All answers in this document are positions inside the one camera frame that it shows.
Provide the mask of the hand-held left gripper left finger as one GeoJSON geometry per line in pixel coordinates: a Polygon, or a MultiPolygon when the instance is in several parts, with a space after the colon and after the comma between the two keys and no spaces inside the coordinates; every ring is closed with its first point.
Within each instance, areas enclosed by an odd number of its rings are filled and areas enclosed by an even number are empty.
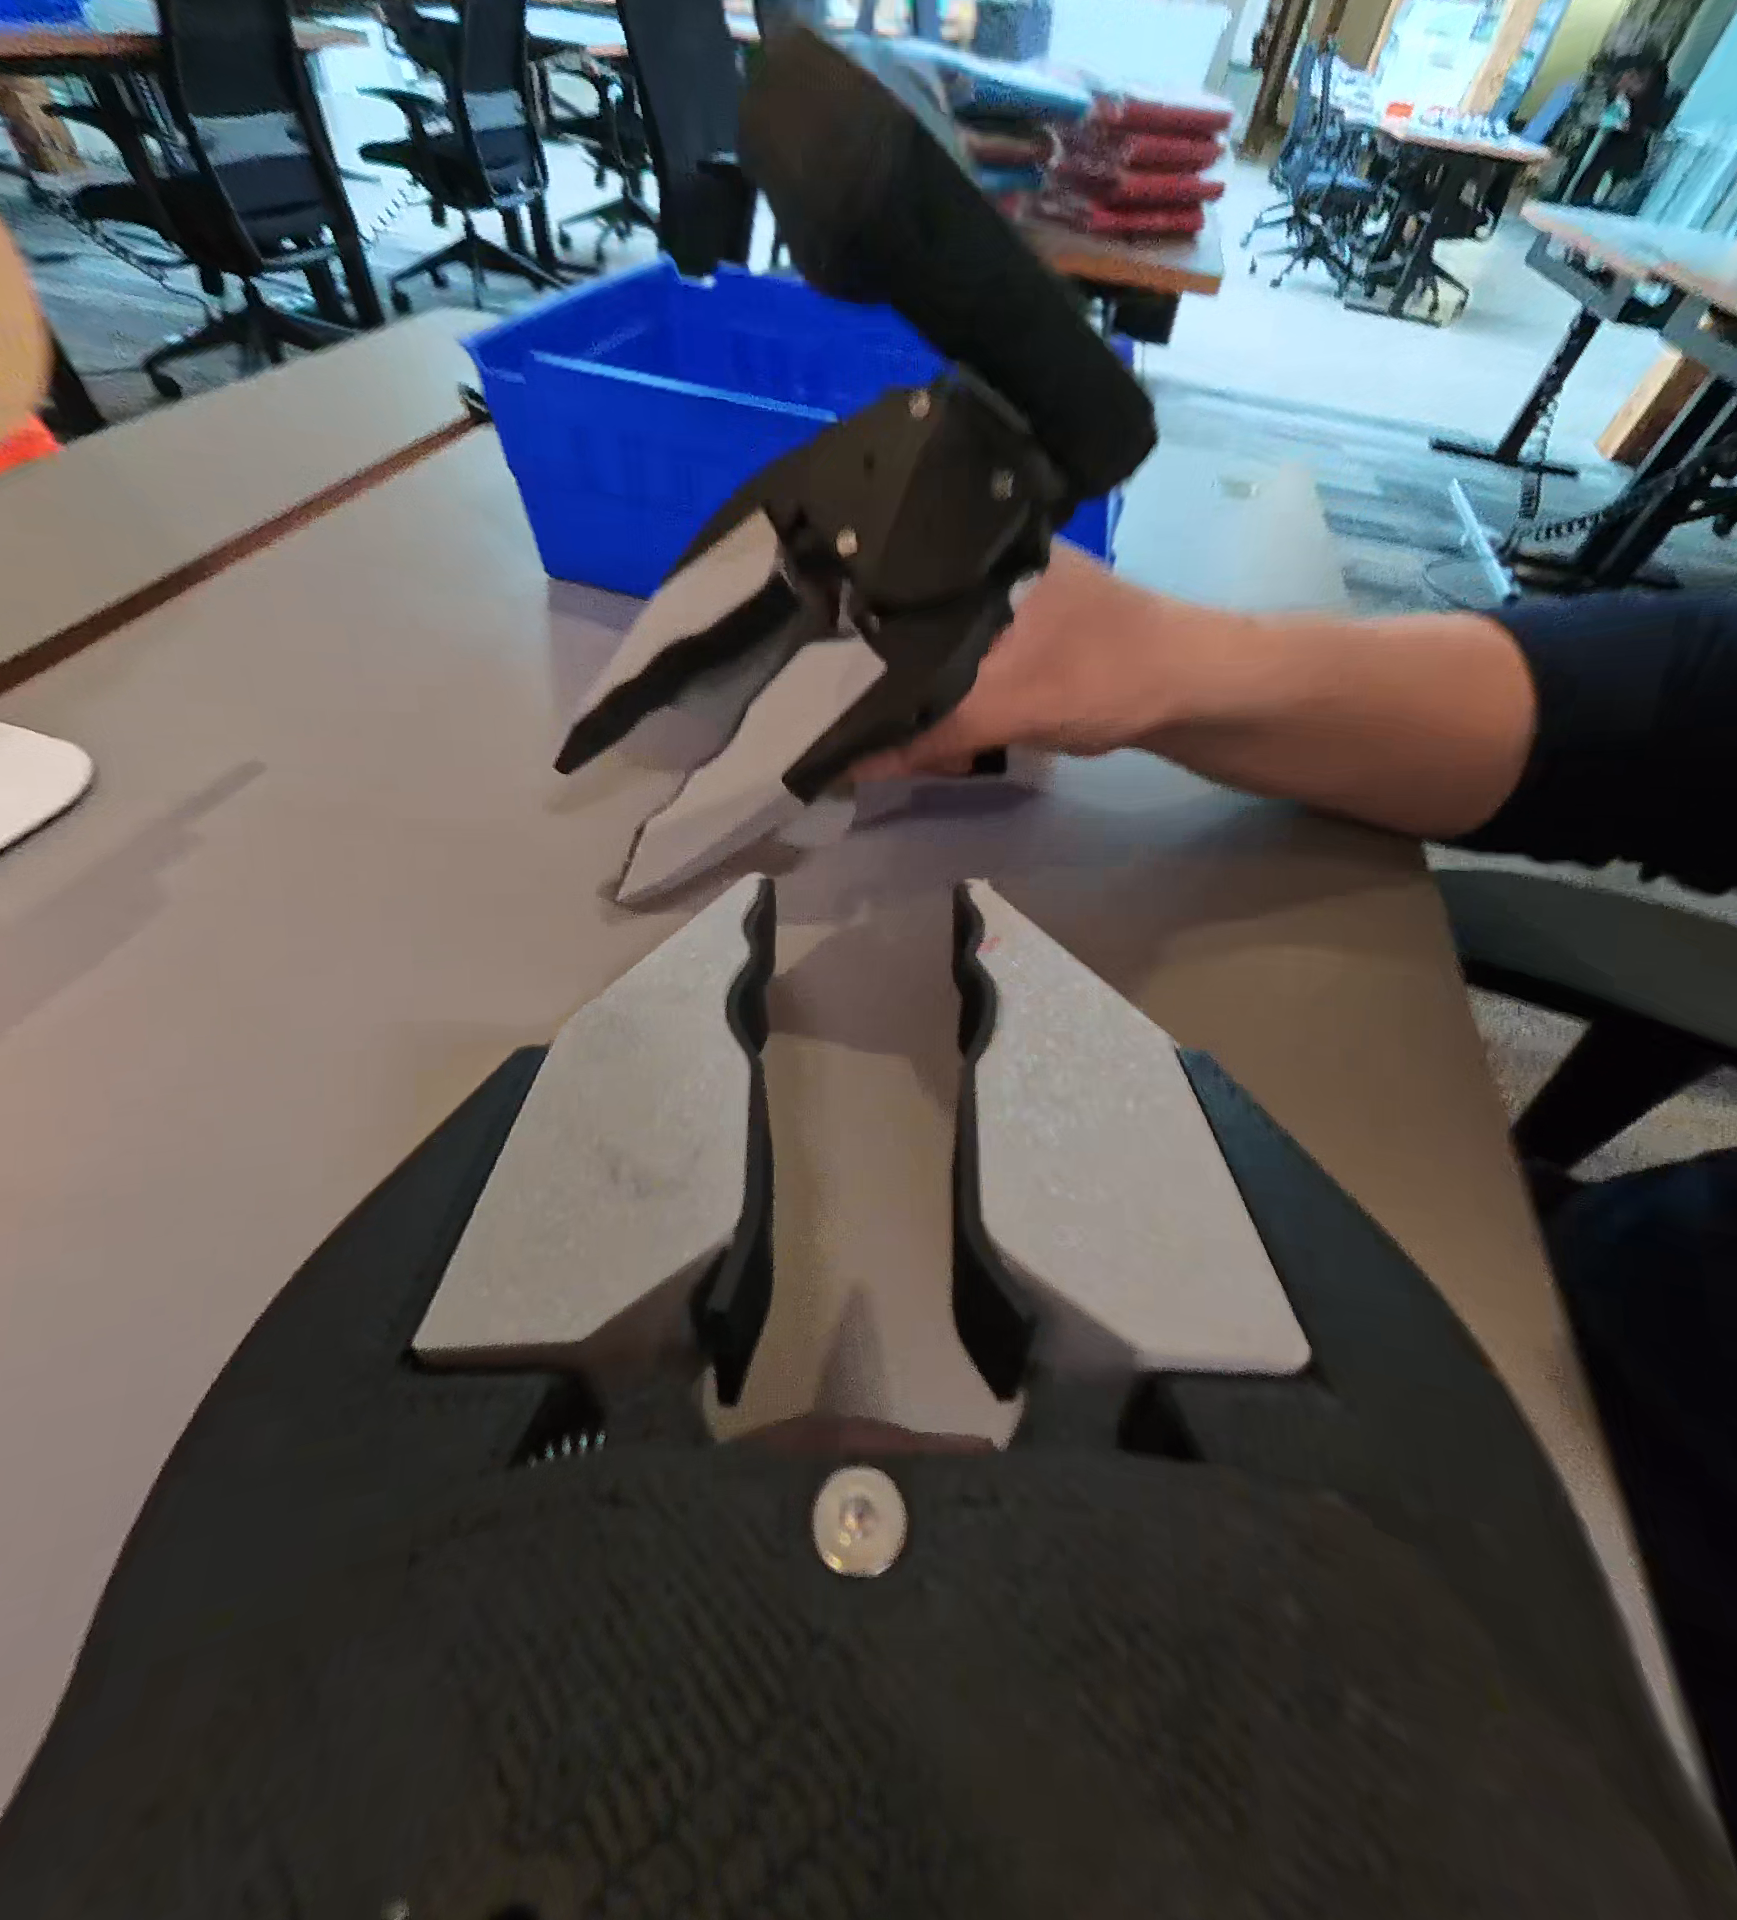
{"type": "Polygon", "coordinates": [[[776,929],[747,876],[563,1024],[413,1335],[427,1368],[660,1358],[739,1401],[775,1289],[776,929]]]}

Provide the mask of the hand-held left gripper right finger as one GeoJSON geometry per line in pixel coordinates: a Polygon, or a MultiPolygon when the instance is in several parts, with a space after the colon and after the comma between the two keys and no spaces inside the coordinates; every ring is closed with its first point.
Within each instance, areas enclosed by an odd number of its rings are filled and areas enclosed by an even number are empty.
{"type": "Polygon", "coordinates": [[[1299,1376],[1311,1339],[1174,1040],[988,880],[951,921],[951,1304],[988,1392],[1299,1376]]]}

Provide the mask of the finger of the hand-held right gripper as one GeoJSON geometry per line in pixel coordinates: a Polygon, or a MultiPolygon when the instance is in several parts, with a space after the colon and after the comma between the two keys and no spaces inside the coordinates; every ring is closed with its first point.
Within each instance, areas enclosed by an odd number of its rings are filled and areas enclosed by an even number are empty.
{"type": "Polygon", "coordinates": [[[613,758],[655,798],[616,876],[613,897],[638,910],[722,868],[783,827],[801,800],[786,771],[883,678],[856,636],[766,640],[712,666],[635,722],[613,758]]]}
{"type": "Polygon", "coordinates": [[[686,559],[642,605],[554,756],[575,776],[641,724],[809,637],[809,596],[775,520],[752,510],[686,559]]]}

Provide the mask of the person's right forearm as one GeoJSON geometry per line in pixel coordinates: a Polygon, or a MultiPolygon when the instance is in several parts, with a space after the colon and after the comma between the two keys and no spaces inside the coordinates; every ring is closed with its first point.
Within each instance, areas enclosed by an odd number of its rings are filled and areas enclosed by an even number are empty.
{"type": "Polygon", "coordinates": [[[1472,852],[1737,893],[1737,590],[1258,622],[1162,747],[1244,794],[1472,852]]]}

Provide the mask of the person's right hand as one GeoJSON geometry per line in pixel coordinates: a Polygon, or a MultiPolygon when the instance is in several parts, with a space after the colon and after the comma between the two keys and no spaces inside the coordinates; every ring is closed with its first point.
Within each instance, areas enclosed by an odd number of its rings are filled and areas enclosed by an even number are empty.
{"type": "Polygon", "coordinates": [[[1011,593],[970,690],[925,731],[858,762],[856,784],[969,771],[1013,749],[1101,756],[1174,715],[1185,605],[1058,540],[1011,593]]]}

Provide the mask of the blue plastic bin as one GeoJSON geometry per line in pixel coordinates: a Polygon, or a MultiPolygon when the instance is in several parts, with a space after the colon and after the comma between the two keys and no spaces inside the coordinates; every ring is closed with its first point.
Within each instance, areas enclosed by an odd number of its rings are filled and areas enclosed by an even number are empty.
{"type": "MultiPolygon", "coordinates": [[[[468,349],[545,572],[630,598],[688,561],[697,530],[760,468],[945,371],[883,303],[826,297],[796,273],[691,277],[667,256],[537,301],[468,349]]],[[[1064,526],[1098,557],[1128,480],[1064,526]]]]}

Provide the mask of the wooden top desk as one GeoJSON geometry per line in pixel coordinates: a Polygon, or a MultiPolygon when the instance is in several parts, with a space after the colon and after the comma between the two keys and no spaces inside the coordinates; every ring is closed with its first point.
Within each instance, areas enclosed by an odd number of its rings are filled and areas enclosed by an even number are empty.
{"type": "Polygon", "coordinates": [[[1504,608],[1527,593],[1592,593],[1630,584],[1676,587],[1658,568],[1662,545],[1686,526],[1680,510],[1710,458],[1737,446],[1737,237],[1571,204],[1533,204],[1527,267],[1575,301],[1575,315],[1497,443],[1439,437],[1432,448],[1522,476],[1522,506],[1492,532],[1451,481],[1461,555],[1485,600],[1504,608]],[[1601,328],[1650,332],[1697,373],[1655,450],[1608,501],[1575,515],[1541,515],[1544,486],[1575,470],[1550,458],[1562,392],[1601,328]]]}
{"type": "Polygon", "coordinates": [[[1428,325],[1461,319],[1472,287],[1442,262],[1443,246],[1492,239],[1550,147],[1473,114],[1362,112],[1352,128],[1367,136],[1376,206],[1352,244],[1346,307],[1428,325]]]}
{"type": "Polygon", "coordinates": [[[0,78],[80,78],[119,94],[139,137],[190,158],[314,154],[308,60],[362,45],[340,3],[0,3],[0,78]]]}
{"type": "Polygon", "coordinates": [[[1134,346],[1166,346],[1180,301],[1215,297],[1224,286],[1224,236],[1215,210],[1194,236],[1115,237],[1046,218],[1022,218],[1018,227],[1101,330],[1134,346]]]}

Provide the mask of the stack of folded cloths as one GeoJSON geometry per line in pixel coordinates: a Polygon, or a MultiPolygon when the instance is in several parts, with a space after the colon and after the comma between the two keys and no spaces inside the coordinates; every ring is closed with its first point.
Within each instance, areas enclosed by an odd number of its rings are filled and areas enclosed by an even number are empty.
{"type": "Polygon", "coordinates": [[[856,37],[929,108],[1011,218],[1101,237],[1194,237],[1226,186],[1235,108],[1207,90],[1141,91],[1073,65],[992,60],[923,37],[856,37]]]}

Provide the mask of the grey seat office chair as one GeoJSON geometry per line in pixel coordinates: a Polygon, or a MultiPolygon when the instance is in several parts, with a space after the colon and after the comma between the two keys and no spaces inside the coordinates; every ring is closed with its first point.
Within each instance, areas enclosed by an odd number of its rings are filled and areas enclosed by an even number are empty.
{"type": "Polygon", "coordinates": [[[1569,1173],[1719,1070],[1737,1072],[1737,923],[1550,872],[1442,863],[1466,980],[1584,1029],[1516,1121],[1527,1164],[1569,1173]]]}

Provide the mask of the person's dark clothed body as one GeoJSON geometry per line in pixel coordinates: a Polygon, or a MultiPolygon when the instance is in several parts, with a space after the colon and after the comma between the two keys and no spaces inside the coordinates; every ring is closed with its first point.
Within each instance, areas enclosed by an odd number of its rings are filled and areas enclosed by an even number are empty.
{"type": "Polygon", "coordinates": [[[1737,1855],[1737,1147],[1571,1182],[1545,1237],[1737,1855]]]}

